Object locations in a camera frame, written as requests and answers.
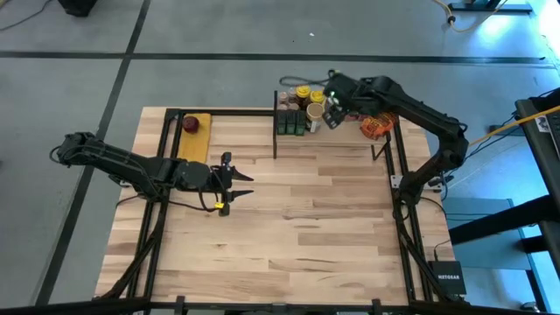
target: black stand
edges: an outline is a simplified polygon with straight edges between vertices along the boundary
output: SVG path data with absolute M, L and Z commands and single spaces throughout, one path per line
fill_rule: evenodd
M 494 11 L 500 4 L 500 0 L 474 0 L 471 3 L 450 3 L 449 9 L 452 11 Z M 501 13 L 530 13 L 533 8 L 528 3 L 525 4 L 504 4 Z
M 499 232 L 525 227 L 540 221 L 558 221 L 556 204 L 549 195 L 533 199 L 506 211 L 488 215 L 449 230 L 451 243 L 457 245 Z

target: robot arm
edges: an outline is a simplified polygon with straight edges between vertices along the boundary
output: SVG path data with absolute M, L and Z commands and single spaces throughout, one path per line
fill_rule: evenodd
M 323 114 L 329 128 L 338 127 L 349 113 L 376 116 L 381 112 L 392 112 L 437 136 L 439 149 L 436 154 L 417 171 L 410 171 L 402 177 L 398 197 L 407 205 L 418 203 L 428 181 L 463 164 L 468 148 L 465 124 L 408 96 L 388 77 L 354 80 L 334 71 L 329 74 L 330 80 L 324 90 L 329 107 Z
M 175 188 L 184 192 L 220 193 L 220 215 L 229 215 L 229 202 L 252 191 L 232 191 L 232 179 L 252 181 L 239 173 L 231 162 L 231 153 L 221 156 L 220 165 L 208 166 L 179 158 L 143 157 L 104 143 L 89 132 L 66 135 L 57 151 L 58 161 L 71 165 L 92 165 L 107 174 L 117 184 L 126 182 L 135 191 L 152 201 L 161 201 L 166 190 Z

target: wooden tabletop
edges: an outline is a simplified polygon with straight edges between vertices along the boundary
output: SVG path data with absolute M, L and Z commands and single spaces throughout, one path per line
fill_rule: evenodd
M 164 113 L 165 108 L 143 109 L 135 153 L 156 155 Z M 428 144 L 422 129 L 401 124 L 409 168 L 415 170 L 429 158 Z M 368 144 L 350 143 L 282 143 L 274 160 L 272 117 L 213 116 L 207 162 L 216 164 L 231 151 L 232 164 L 255 179 L 235 182 L 233 189 L 255 192 L 236 199 L 228 217 L 169 206 L 152 300 L 184 295 L 189 302 L 369 305 L 379 298 L 383 305 L 406 305 L 385 158 L 374 162 Z M 121 199 L 134 194 L 123 189 Z M 440 201 L 434 192 L 423 195 Z M 199 204 L 189 192 L 172 192 L 171 200 Z M 207 200 L 212 204 L 214 196 Z M 144 205 L 133 199 L 116 209 L 96 295 L 132 261 Z M 417 212 L 431 259 L 434 246 L 449 239 L 445 217 L 426 201 Z M 453 259 L 449 243 L 437 253 Z M 411 261 L 416 296 L 422 298 Z M 144 291 L 146 265 L 138 292 Z

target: concrete floor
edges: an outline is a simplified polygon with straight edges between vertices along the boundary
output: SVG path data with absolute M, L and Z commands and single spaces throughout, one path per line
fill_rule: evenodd
M 144 106 L 269 107 L 278 78 L 287 74 L 323 78 L 336 68 L 353 77 L 388 75 L 410 95 L 469 124 L 469 139 L 485 134 L 487 125 L 506 120 L 515 100 L 560 86 L 553 52 L 557 40 L 550 31 L 550 20 L 558 15 L 548 15 L 557 9 L 556 0 L 535 1 L 537 11 L 530 16 L 490 17 L 475 31 L 461 34 L 445 29 L 443 11 L 430 0 L 148 2 L 136 53 L 545 57 L 547 63 L 133 59 L 106 136 L 108 143 L 126 149 Z M 0 27 L 41 4 L 12 0 L 0 10 Z M 0 56 L 2 51 L 124 53 L 142 4 L 143 0 L 99 0 L 90 17 L 76 18 L 52 2 L 36 18 L 0 32 Z M 458 14 L 458 24 L 469 25 L 484 16 Z M 36 297 L 81 171 L 52 163 L 48 151 L 66 133 L 97 129 L 120 65 L 120 59 L 0 58 L 0 307 L 29 305 Z M 434 140 L 429 137 L 432 150 Z M 513 168 L 508 171 L 496 157 L 511 161 Z M 483 169 L 492 161 L 499 168 Z M 520 138 L 505 139 L 473 157 L 457 175 L 450 196 L 523 202 L 546 193 Z M 497 179 L 502 179 L 500 190 L 493 182 Z M 528 199 L 518 194 L 516 183 L 522 180 L 527 183 L 523 198 Z M 119 188 L 106 175 L 94 173 L 52 303 L 92 297 L 118 195 Z M 485 299 L 491 293 L 481 291 L 493 290 L 490 285 L 474 287 L 473 295 Z M 496 298 L 493 303 L 513 307 L 501 301 Z M 472 302 L 487 304 L 476 298 Z

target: yellow cable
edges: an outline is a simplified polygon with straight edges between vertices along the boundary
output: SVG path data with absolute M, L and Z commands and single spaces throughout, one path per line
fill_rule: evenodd
M 540 112 L 540 113 L 536 113 L 536 114 L 531 115 L 531 116 L 529 116 L 529 117 L 522 118 L 522 119 L 520 119 L 520 120 L 518 120 L 518 121 L 516 121 L 516 122 L 512 122 L 512 123 L 510 123 L 510 124 L 507 124 L 507 125 L 505 125 L 505 126 L 503 126 L 503 127 L 501 127 L 501 128 L 498 128 L 498 129 L 496 129 L 496 130 L 490 132 L 489 134 L 483 136 L 482 138 L 477 139 L 476 141 L 473 141 L 473 142 L 469 143 L 469 146 L 473 146 L 473 145 L 475 145 L 475 144 L 477 144 L 477 143 L 479 143 L 479 142 L 481 142 L 481 141 L 483 141 L 483 140 L 485 140 L 485 139 L 488 139 L 489 137 L 491 137 L 491 136 L 493 136 L 493 135 L 495 135 L 495 134 L 497 134 L 497 133 L 499 133 L 499 132 L 502 132 L 503 130 L 508 130 L 508 129 L 510 129 L 510 128 L 514 127 L 514 126 L 517 126 L 517 125 L 519 125 L 519 124 L 521 124 L 521 123 L 526 123 L 526 122 L 528 122 L 528 121 L 531 121 L 531 120 L 533 120 L 533 119 L 536 119 L 536 118 L 539 117 L 539 116 L 545 116 L 545 115 L 548 115 L 548 114 L 550 114 L 550 113 L 554 113 L 555 111 L 558 111 L 558 110 L 560 110 L 560 106 L 556 106 L 556 107 L 554 107 L 554 108 L 544 110 L 544 111 L 542 111 L 542 112 Z
M 442 8 L 444 8 L 445 10 L 445 15 L 447 16 L 447 18 L 449 17 L 453 17 L 453 13 L 452 10 L 449 9 L 449 7 L 447 6 L 447 4 L 441 2 L 441 0 L 433 0 L 435 1 L 437 4 L 439 4 Z M 504 4 L 506 4 L 508 0 L 505 0 L 502 4 L 498 5 L 496 7 L 496 10 L 494 10 L 492 13 L 490 13 L 487 17 L 485 17 L 482 21 L 478 22 L 477 24 L 472 25 L 469 28 L 466 28 L 464 30 L 460 30 L 457 27 L 455 27 L 455 22 L 451 21 L 449 23 L 450 27 L 455 31 L 455 32 L 469 32 L 474 30 L 475 28 L 479 27 L 481 24 L 483 24 L 486 20 L 488 20 L 488 18 L 490 18 L 492 15 L 494 15 L 497 11 L 499 11 L 501 9 L 502 6 L 504 6 Z

